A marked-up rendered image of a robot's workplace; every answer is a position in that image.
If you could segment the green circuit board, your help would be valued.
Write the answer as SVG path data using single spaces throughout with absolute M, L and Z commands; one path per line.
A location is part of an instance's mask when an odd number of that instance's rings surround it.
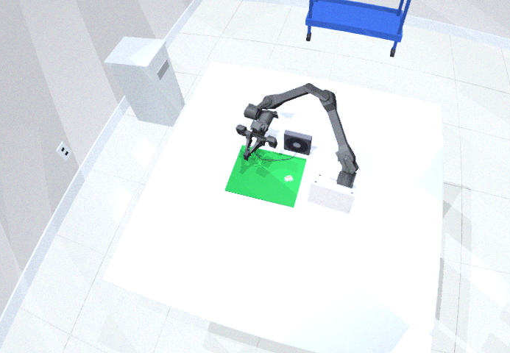
M 306 159 L 256 149 L 247 161 L 245 147 L 241 146 L 224 191 L 294 208 Z

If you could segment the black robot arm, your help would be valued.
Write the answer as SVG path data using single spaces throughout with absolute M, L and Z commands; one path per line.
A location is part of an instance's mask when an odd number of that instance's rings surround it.
M 342 170 L 339 172 L 338 178 L 336 180 L 337 185 L 353 189 L 353 183 L 357 174 L 355 171 L 359 169 L 359 166 L 356 163 L 356 157 L 350 148 L 347 137 L 344 133 L 344 129 L 336 106 L 336 96 L 333 92 L 329 90 L 321 90 L 315 87 L 313 84 L 307 83 L 287 92 L 265 96 L 263 101 L 258 105 L 249 103 L 244 110 L 244 117 L 253 120 L 252 124 L 250 125 L 251 130 L 256 129 L 260 132 L 263 131 L 261 133 L 261 135 L 263 135 L 264 132 L 267 132 L 269 126 L 266 124 L 259 124 L 256 122 L 258 119 L 263 119 L 268 122 L 269 125 L 271 125 L 273 119 L 279 119 L 279 116 L 277 111 L 271 111 L 269 109 L 276 109 L 287 101 L 305 96 L 309 93 L 319 98 L 321 104 L 327 111 L 334 134 L 336 136 L 337 143 L 339 145 L 339 151 L 335 153 L 338 157 L 338 161 L 340 161 L 342 164 Z

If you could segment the black cooling fan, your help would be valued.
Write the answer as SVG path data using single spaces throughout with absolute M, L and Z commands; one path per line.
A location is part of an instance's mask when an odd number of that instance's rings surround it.
M 286 130 L 284 132 L 284 149 L 309 155 L 312 136 Z

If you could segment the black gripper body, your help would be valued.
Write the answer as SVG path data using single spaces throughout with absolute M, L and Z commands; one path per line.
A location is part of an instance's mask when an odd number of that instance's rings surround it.
M 259 124 L 262 124 L 262 125 L 266 124 L 266 125 L 270 126 L 269 123 L 263 119 L 258 119 L 256 122 L 258 122 Z M 274 149 L 276 149 L 276 147 L 277 147 L 277 138 L 275 138 L 271 135 L 268 135 L 267 137 L 265 137 L 264 136 L 266 134 L 265 132 L 263 133 L 263 135 L 261 135 L 261 133 L 263 131 L 260 132 L 256 129 L 252 129 L 252 131 L 250 131 L 247 129 L 246 126 L 242 126 L 240 124 L 235 129 L 239 135 L 245 136 L 244 133 L 246 132 L 246 133 L 250 134 L 251 137 L 263 139 L 264 143 L 266 143 L 266 142 L 269 143 L 269 146 Z

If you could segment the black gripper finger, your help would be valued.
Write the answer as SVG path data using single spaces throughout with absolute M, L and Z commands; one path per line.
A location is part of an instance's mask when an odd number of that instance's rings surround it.
M 249 147 L 250 147 L 250 145 L 251 145 L 251 143 L 252 143 L 252 137 L 251 137 L 251 135 L 250 135 L 250 134 L 248 134 L 248 133 L 246 133 L 246 132 L 244 133 L 244 135 L 245 135 L 245 137 L 246 137 L 246 139 L 247 139 L 246 147 L 245 147 L 245 151 L 246 151 L 246 150 L 247 150 L 247 148 L 249 148 Z
M 264 143 L 263 139 L 257 138 L 254 146 L 251 148 L 249 153 L 250 154 L 253 153 L 256 149 L 258 149 L 258 148 L 260 148 L 262 146 L 265 146 L 265 143 Z

